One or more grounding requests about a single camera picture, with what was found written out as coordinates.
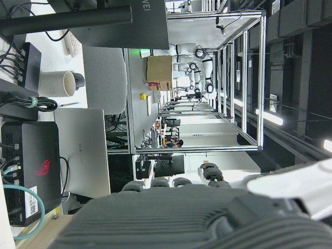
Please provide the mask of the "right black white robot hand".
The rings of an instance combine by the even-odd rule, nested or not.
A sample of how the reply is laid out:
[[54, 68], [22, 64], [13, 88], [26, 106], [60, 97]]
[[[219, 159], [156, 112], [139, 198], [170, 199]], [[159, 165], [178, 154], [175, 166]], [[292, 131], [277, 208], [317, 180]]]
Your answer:
[[233, 188], [221, 174], [208, 185], [161, 179], [129, 182], [93, 199], [50, 248], [331, 248], [331, 227], [293, 199]]

